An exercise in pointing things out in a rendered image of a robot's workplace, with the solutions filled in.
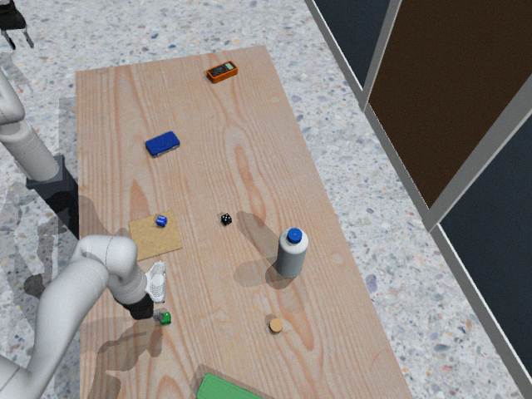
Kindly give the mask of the small tan cylinder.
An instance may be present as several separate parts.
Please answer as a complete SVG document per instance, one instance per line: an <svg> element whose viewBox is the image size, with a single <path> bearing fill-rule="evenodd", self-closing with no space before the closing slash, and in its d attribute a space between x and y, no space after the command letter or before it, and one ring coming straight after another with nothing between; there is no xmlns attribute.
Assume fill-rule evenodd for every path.
<svg viewBox="0 0 532 399"><path fill-rule="evenodd" d="M283 329L283 322L280 319L275 318L271 321L270 330L273 333L280 333L282 329Z"/></svg>

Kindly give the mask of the tan square mat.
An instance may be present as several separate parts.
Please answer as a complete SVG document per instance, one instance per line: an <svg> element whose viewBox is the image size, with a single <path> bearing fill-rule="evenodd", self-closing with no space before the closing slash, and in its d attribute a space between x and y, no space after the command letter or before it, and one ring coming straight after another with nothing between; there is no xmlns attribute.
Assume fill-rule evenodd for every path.
<svg viewBox="0 0 532 399"><path fill-rule="evenodd" d="M156 224L159 215L167 217L165 227ZM183 248L173 210L133 220L129 227L137 244L137 262Z"/></svg>

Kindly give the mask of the black die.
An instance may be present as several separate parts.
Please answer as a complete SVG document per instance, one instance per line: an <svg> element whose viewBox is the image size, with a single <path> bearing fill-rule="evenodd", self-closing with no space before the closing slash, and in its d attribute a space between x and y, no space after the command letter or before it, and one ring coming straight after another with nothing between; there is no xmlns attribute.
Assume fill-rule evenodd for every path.
<svg viewBox="0 0 532 399"><path fill-rule="evenodd" d="M221 220L224 223L224 225L230 224L232 222L232 219L231 219L231 217L229 216L228 213L223 215L223 216L221 216Z"/></svg>

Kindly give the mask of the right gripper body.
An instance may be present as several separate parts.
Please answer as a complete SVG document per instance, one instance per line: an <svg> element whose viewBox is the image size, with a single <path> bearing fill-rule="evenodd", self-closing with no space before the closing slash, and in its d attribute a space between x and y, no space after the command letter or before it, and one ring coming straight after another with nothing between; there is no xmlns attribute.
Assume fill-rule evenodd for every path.
<svg viewBox="0 0 532 399"><path fill-rule="evenodd" d="M130 311L135 320L147 319L153 316L154 303L165 301L166 269L162 261L154 262L147 273L142 272L139 287L132 293L116 295L113 298L125 309ZM151 301L152 300L152 301ZM136 311L136 312L131 312Z"/></svg>

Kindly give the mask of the orange digital multimeter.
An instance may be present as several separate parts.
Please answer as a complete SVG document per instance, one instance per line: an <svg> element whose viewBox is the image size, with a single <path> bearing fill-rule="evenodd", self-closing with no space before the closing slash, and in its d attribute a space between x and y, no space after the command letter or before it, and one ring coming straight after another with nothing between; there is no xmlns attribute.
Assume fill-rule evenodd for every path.
<svg viewBox="0 0 532 399"><path fill-rule="evenodd" d="M238 68L232 61L222 63L207 70L207 77L213 83L217 83L236 74L238 74Z"/></svg>

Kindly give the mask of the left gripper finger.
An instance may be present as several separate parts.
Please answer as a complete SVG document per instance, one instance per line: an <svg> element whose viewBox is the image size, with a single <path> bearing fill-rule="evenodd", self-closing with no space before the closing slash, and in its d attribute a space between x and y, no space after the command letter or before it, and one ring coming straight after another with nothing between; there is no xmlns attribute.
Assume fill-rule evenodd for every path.
<svg viewBox="0 0 532 399"><path fill-rule="evenodd" d="M34 44L32 42L32 39L29 37L28 33L27 33L27 24L26 24L26 27L22 29L22 33L24 34L24 36L26 37L27 39L27 42L28 44L30 45L31 48L34 48Z"/></svg>
<svg viewBox="0 0 532 399"><path fill-rule="evenodd" d="M12 39L8 36L8 34L6 33L6 31L3 31L1 30L1 34L2 36L4 36L8 42L8 44L10 45L10 47L13 49L13 50L16 50L16 46L15 44L13 43Z"/></svg>

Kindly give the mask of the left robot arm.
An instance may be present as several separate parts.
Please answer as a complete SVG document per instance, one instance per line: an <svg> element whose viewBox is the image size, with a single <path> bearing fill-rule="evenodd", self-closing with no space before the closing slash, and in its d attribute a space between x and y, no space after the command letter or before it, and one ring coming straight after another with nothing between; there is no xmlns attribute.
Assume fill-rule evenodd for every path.
<svg viewBox="0 0 532 399"><path fill-rule="evenodd" d="M0 142L29 180L49 180L59 164L24 117L24 107L0 68Z"/></svg>

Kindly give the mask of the white plastic bottle with blue cap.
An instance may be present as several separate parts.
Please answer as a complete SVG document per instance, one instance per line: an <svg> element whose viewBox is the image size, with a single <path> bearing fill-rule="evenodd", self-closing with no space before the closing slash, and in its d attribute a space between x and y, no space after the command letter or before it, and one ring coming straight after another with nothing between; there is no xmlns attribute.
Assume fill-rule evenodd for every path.
<svg viewBox="0 0 532 399"><path fill-rule="evenodd" d="M286 278L298 276L308 248L308 236L299 228L285 229L279 236L276 268Z"/></svg>

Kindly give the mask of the blue die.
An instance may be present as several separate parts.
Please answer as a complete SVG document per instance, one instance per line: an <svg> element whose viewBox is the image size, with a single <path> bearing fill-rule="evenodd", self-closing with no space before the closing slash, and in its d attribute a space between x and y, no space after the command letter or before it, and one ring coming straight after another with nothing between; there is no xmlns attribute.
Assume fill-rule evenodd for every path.
<svg viewBox="0 0 532 399"><path fill-rule="evenodd" d="M167 221L168 220L166 217L159 215L158 219L156 220L156 223L158 226L165 227L167 224Z"/></svg>

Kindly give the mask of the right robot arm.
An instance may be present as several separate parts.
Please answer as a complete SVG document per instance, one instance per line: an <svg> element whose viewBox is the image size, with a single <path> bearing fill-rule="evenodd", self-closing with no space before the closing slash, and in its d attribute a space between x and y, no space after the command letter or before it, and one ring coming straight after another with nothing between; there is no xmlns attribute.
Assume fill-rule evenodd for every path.
<svg viewBox="0 0 532 399"><path fill-rule="evenodd" d="M136 260L137 245L125 236L91 234L77 241L67 266L39 298L27 367L0 354L0 399L41 399L82 321L106 287L116 295L139 287L142 272Z"/></svg>

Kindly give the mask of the green die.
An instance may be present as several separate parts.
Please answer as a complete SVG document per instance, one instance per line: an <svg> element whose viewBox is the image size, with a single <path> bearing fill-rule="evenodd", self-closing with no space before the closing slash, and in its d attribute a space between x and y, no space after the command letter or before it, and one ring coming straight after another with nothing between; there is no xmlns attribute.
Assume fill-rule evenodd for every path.
<svg viewBox="0 0 532 399"><path fill-rule="evenodd" d="M162 313L165 317L165 320L160 321L161 325L166 325L171 323L170 313Z"/></svg>

